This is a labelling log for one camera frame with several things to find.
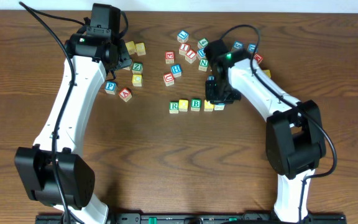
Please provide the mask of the blue T block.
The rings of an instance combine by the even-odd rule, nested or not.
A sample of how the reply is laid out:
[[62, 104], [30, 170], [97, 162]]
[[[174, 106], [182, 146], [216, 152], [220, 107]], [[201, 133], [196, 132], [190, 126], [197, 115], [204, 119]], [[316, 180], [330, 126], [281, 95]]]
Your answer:
[[224, 108], [225, 108], [225, 104], [224, 104], [224, 103], [216, 104], [216, 105], [214, 106], [214, 110], [215, 110], [215, 111], [222, 111]]

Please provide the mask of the green R block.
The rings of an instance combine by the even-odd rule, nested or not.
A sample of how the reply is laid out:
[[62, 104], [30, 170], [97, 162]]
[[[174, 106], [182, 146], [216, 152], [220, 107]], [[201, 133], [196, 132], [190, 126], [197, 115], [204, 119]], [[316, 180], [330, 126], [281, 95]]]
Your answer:
[[169, 102], [169, 113], [179, 113], [179, 102], [177, 101], [171, 101]]

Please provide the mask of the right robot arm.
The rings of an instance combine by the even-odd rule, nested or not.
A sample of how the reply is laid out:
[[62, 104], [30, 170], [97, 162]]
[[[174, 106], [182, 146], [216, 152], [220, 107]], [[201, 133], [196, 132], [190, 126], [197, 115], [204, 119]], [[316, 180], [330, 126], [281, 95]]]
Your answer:
[[260, 113], [266, 122], [267, 159], [278, 175], [273, 210], [282, 222], [303, 221], [308, 215], [308, 185], [326, 155], [317, 104], [283, 91], [246, 50], [207, 47], [206, 58], [214, 76], [206, 81], [206, 99], [218, 105], [245, 97]]

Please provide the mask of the yellow O block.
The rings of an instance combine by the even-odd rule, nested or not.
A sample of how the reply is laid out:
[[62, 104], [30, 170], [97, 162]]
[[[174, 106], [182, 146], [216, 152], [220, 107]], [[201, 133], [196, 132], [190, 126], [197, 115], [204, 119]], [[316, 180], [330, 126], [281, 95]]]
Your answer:
[[204, 111], [205, 112], [214, 111], [214, 105], [208, 100], [204, 100]]

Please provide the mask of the green B block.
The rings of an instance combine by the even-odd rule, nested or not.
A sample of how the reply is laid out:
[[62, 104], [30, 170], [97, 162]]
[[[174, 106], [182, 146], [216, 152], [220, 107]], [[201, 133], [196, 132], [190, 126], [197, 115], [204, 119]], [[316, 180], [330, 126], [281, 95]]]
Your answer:
[[191, 100], [191, 110], [192, 111], [200, 111], [201, 109], [201, 100], [193, 98]]

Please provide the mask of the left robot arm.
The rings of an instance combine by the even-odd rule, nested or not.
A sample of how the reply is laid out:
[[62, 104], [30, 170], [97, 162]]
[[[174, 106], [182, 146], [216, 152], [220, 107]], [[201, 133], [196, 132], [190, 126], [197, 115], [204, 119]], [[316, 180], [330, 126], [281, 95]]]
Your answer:
[[108, 73], [132, 60], [123, 40], [73, 34], [62, 83], [32, 147], [19, 147], [14, 164], [30, 200], [64, 212], [65, 223], [106, 223], [109, 208], [94, 194], [95, 174], [83, 160], [85, 129]]

